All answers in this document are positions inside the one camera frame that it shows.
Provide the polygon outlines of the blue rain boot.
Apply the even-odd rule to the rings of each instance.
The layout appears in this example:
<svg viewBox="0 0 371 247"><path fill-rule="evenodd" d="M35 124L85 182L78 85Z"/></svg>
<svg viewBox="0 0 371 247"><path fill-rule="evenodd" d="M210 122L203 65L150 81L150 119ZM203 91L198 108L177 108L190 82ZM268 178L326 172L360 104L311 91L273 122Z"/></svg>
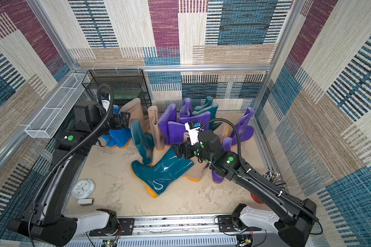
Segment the blue rain boot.
<svg viewBox="0 0 371 247"><path fill-rule="evenodd" d="M119 107L117 105L113 106L113 112L115 114L119 112ZM113 137L113 131L112 130L110 130L108 132L108 134L102 135L101 138L106 141L106 146L108 146L109 148L117 147L116 140Z"/></svg>
<svg viewBox="0 0 371 247"><path fill-rule="evenodd" d="M110 148L118 147L124 149L129 144L132 136L129 128L124 128L122 130L110 130L111 141L109 143Z"/></svg>

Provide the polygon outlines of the beige tall rain boot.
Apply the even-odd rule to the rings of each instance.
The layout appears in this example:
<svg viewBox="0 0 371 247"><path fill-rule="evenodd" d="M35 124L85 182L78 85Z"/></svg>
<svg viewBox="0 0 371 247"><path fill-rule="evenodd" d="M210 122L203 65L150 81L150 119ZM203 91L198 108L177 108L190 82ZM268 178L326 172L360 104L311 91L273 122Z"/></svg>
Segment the beige tall rain boot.
<svg viewBox="0 0 371 247"><path fill-rule="evenodd" d="M131 127L132 121L138 120L144 132L149 130L149 122L144 116L140 98L135 98L126 103L121 107L120 112L130 113L129 128Z"/></svg>

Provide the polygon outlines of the beige short rain boot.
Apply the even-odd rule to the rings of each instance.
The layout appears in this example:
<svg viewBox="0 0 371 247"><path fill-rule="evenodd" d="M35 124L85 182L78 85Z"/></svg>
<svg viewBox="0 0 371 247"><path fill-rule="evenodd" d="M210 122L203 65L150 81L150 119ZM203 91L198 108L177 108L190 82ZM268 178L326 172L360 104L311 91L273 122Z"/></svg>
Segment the beige short rain boot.
<svg viewBox="0 0 371 247"><path fill-rule="evenodd" d="M192 165L191 168L182 176L191 181L199 182L203 177L204 169L209 165L206 161L200 162L197 157L192 157L190 160L194 163L194 165Z"/></svg>

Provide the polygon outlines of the slim teal rain boot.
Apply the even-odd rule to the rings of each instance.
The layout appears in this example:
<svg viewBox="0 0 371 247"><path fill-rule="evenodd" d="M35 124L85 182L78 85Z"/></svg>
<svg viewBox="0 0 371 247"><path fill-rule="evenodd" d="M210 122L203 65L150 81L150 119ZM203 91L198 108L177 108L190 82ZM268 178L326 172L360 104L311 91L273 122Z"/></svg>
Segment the slim teal rain boot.
<svg viewBox="0 0 371 247"><path fill-rule="evenodd" d="M138 120L132 121L130 129L134 145L142 157L143 164L150 166L153 162L153 151L155 146L153 136L143 131L141 123Z"/></svg>

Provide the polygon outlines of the large teal rain boot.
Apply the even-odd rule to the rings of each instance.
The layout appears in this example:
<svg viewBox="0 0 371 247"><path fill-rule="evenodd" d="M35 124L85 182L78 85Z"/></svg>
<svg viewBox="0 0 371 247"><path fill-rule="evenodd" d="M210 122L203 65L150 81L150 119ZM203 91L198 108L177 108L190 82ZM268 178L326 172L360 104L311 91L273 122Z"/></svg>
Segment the large teal rain boot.
<svg viewBox="0 0 371 247"><path fill-rule="evenodd" d="M193 165L191 160L178 158L175 151L170 148L155 166L148 167L139 161L133 161L131 171L146 185L147 192L153 198L157 198Z"/></svg>

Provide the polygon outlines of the purple short rain boot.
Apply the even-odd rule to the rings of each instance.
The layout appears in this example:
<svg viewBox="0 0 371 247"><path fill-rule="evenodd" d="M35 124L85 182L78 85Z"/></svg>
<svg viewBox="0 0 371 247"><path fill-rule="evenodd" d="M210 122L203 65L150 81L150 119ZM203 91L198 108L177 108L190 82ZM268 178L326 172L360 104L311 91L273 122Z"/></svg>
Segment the purple short rain boot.
<svg viewBox="0 0 371 247"><path fill-rule="evenodd" d="M169 121L168 132L170 144L182 143L184 141L184 133L187 132L184 123Z"/></svg>

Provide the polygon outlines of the beige slim rain boot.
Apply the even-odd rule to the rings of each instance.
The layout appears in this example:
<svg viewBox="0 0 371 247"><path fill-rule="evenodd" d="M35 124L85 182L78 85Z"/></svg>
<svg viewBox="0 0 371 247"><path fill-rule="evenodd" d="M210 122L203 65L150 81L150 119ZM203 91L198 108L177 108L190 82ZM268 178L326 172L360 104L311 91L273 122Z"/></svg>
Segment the beige slim rain boot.
<svg viewBox="0 0 371 247"><path fill-rule="evenodd" d="M158 116L157 106L150 106L147 109L147 113L148 113L151 134L154 139L155 147L158 151L161 151L164 149L165 144L164 144L164 135L162 134L161 129L158 125L159 116Z"/></svg>

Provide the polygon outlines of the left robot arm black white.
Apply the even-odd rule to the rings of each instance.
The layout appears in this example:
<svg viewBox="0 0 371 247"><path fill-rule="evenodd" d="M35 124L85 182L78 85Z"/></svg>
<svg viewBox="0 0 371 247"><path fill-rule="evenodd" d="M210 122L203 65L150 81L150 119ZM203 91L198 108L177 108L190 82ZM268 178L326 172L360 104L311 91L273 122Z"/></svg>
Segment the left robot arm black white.
<svg viewBox="0 0 371 247"><path fill-rule="evenodd" d="M98 210L85 216L65 216L62 208L72 181L98 138L110 130L121 130L129 125L129 113L114 113L114 91L108 84L97 89L97 101L85 101L73 108L75 120L60 137L55 147L52 163L44 180L22 215L7 225L10 232L63 247L85 231L100 228L115 230L115 213Z"/></svg>

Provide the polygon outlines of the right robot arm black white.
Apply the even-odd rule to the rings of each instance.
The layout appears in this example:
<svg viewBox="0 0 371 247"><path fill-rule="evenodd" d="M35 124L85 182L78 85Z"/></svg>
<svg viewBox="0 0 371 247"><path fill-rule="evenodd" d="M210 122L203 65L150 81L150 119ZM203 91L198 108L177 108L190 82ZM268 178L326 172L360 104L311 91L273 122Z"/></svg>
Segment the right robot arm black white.
<svg viewBox="0 0 371 247"><path fill-rule="evenodd" d="M205 130L197 121L187 122L184 126L189 133L189 140L172 144L178 158L197 157L209 163L219 176L248 190L275 214L274 219L270 220L252 214L251 209L245 205L239 205L234 211L234 225L272 231L290 247L306 245L314 224L319 222L317 206L312 200L301 200L280 189L245 161L240 148L237 152L226 151L219 137L212 130Z"/></svg>

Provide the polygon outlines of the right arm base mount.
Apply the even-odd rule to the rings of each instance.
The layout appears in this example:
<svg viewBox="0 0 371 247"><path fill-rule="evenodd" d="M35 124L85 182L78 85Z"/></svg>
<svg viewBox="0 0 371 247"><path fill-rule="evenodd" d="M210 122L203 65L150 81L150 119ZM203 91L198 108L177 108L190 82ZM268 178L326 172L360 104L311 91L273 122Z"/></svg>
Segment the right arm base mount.
<svg viewBox="0 0 371 247"><path fill-rule="evenodd" d="M241 211L246 207L246 204L239 204L230 215L218 215L213 222L218 225L219 231L222 233L234 233L235 235L244 232L260 231L261 228L246 226L240 219Z"/></svg>

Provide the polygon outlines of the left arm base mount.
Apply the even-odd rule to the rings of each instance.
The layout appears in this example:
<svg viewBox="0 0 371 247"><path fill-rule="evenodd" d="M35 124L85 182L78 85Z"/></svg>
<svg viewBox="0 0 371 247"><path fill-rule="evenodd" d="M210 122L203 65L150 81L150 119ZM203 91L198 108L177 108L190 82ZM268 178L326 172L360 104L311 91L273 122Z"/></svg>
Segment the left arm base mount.
<svg viewBox="0 0 371 247"><path fill-rule="evenodd" d="M98 212L109 214L105 227L89 232L90 237L130 236L133 234L135 218L117 218L116 212L107 209L97 209Z"/></svg>

